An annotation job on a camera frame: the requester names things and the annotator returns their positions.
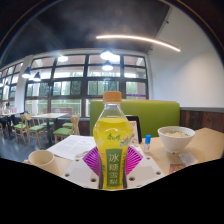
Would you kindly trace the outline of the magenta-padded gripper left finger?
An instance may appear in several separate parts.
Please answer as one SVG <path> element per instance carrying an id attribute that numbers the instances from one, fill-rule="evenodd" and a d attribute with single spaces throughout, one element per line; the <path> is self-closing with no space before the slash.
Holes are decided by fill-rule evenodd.
<path id="1" fill-rule="evenodd" d="M 96 147 L 83 157 L 75 158 L 62 177 L 84 188 L 100 187 L 101 161 Z"/>

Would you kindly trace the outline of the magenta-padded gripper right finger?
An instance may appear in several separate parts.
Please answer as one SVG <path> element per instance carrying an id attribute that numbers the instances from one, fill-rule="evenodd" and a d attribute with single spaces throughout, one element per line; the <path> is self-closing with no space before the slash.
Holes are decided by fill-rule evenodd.
<path id="1" fill-rule="evenodd" d="M 125 178 L 128 188 L 139 188 L 164 177 L 151 156 L 145 156 L 139 146 L 130 146 L 125 160 Z"/>

